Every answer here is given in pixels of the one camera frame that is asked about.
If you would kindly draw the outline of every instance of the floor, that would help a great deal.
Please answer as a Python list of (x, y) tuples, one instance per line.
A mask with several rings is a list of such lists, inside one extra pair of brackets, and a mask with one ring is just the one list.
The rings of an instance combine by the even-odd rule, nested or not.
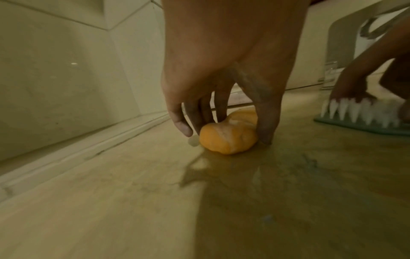
[(410, 139), (312, 121), (222, 156), (167, 121), (0, 204), (2, 259), (409, 258)]

